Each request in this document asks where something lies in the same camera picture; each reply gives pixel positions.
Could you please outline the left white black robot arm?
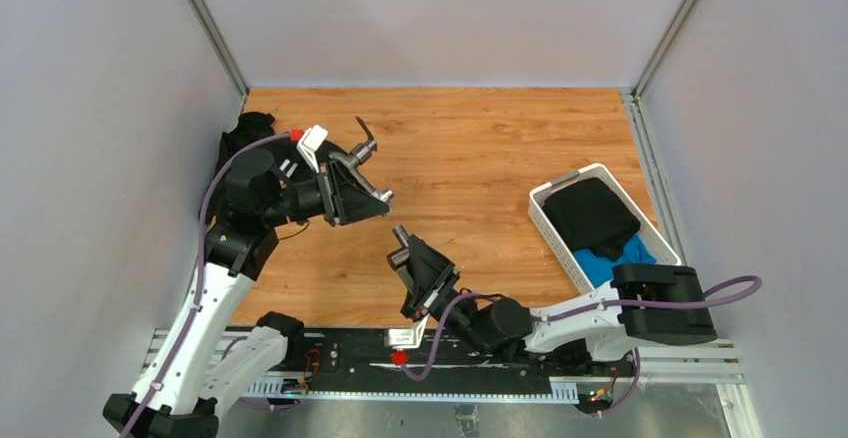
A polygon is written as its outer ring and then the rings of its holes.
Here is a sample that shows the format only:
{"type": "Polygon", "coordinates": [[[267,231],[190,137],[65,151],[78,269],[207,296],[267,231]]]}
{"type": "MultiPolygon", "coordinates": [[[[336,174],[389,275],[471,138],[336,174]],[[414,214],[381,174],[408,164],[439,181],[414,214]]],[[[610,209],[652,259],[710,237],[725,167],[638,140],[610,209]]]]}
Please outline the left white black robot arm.
{"type": "Polygon", "coordinates": [[[266,146],[235,153],[213,180],[223,208],[203,211],[194,278],[162,347],[126,394],[103,415],[123,437],[213,437],[246,390],[274,366],[291,371],[307,356],[303,323],[263,316],[218,363],[213,353],[238,305],[278,245],[277,229],[323,217],[348,225],[390,212],[392,194],[361,167],[374,146],[350,151],[299,142],[277,159],[266,146]]]}

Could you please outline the grey faucet with lever handle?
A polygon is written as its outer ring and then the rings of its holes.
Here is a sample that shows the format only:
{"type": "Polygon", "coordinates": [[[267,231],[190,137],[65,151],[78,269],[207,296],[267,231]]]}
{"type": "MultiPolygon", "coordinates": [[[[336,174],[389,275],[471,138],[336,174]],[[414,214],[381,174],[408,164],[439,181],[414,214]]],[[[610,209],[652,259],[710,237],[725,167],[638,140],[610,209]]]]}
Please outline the grey faucet with lever handle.
{"type": "Polygon", "coordinates": [[[366,122],[360,117],[355,117],[358,125],[364,131],[366,139],[355,145],[348,152],[329,152],[328,159],[344,167],[360,187],[369,193],[374,193],[374,185],[359,171],[359,167],[365,164],[377,151],[378,143],[366,122]]]}

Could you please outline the grey tee pipe fitting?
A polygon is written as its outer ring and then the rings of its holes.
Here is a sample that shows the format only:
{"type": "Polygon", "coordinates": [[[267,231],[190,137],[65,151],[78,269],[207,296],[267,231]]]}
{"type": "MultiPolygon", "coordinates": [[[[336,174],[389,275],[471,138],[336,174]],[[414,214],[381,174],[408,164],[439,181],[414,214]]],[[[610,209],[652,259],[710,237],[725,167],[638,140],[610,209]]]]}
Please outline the grey tee pipe fitting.
{"type": "Polygon", "coordinates": [[[371,195],[383,203],[390,204],[394,197],[394,191],[391,189],[375,189],[371,195]]]}

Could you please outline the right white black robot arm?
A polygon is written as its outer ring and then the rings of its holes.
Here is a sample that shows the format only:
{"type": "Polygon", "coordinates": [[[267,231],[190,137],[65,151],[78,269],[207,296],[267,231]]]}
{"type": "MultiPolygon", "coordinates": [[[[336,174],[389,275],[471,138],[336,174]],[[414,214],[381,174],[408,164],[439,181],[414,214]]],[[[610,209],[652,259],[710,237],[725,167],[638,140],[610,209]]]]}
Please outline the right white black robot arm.
{"type": "Polygon", "coordinates": [[[386,346],[418,348],[428,319],[479,354],[548,355],[571,348],[574,366],[599,373],[634,347],[704,344],[717,332],[694,269],[677,265],[625,264],[611,281],[576,298],[542,308],[496,294],[462,293],[456,265],[416,235],[401,236],[387,256],[406,290],[401,313],[412,320],[391,328],[386,346]]]}

